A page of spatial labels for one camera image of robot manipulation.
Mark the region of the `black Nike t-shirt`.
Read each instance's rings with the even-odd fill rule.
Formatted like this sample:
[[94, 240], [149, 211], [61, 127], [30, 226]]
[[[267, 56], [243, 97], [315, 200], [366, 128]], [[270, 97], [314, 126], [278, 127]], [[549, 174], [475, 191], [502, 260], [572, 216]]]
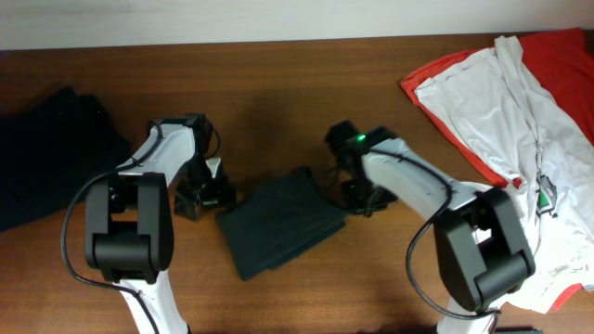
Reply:
[[326, 197], [307, 167], [260, 187], [216, 215], [239, 277], [276, 270], [345, 226], [348, 212]]

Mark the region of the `folded black garment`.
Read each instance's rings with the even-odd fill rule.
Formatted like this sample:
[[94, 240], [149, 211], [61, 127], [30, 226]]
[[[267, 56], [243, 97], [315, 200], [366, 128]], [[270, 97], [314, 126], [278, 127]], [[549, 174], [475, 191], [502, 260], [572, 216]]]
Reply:
[[1, 230], [68, 206], [92, 176], [126, 161], [129, 142], [93, 95], [66, 86], [1, 118]]

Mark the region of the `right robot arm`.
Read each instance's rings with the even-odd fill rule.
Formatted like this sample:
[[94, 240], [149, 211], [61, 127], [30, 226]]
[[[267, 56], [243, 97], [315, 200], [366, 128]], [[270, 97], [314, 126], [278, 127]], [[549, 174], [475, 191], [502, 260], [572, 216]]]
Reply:
[[[512, 198], [502, 189], [478, 190], [440, 171], [381, 126], [366, 134], [349, 121], [331, 126], [325, 142], [340, 170], [347, 212], [371, 216], [397, 200], [424, 219], [406, 252], [407, 278], [421, 299], [446, 320], [497, 330], [494, 305], [518, 291], [536, 271], [534, 255]], [[431, 229], [441, 280], [456, 313], [432, 301], [414, 277], [413, 252]]]

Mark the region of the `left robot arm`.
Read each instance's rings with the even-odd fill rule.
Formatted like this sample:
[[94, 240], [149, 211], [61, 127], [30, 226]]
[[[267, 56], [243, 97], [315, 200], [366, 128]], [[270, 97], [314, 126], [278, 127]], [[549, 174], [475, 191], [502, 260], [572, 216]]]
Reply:
[[223, 163], [209, 150], [219, 134], [203, 114], [159, 119], [115, 171], [84, 190], [85, 259], [100, 286], [122, 294], [141, 333], [188, 333], [169, 277], [174, 216], [236, 203]]

